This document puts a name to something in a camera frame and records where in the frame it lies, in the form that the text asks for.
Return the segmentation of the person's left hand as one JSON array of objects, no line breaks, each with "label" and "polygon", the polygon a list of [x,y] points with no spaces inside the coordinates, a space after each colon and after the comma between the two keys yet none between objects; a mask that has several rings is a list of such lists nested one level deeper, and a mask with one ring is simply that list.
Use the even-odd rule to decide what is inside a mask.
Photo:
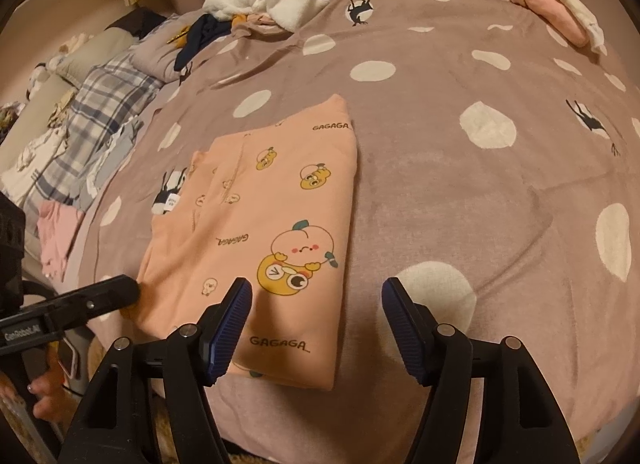
[{"label": "person's left hand", "polygon": [[65,374],[58,364],[53,348],[46,349],[48,369],[29,384],[29,391],[38,398],[34,406],[35,418],[51,423],[67,424],[73,417],[75,401],[64,389]]}]

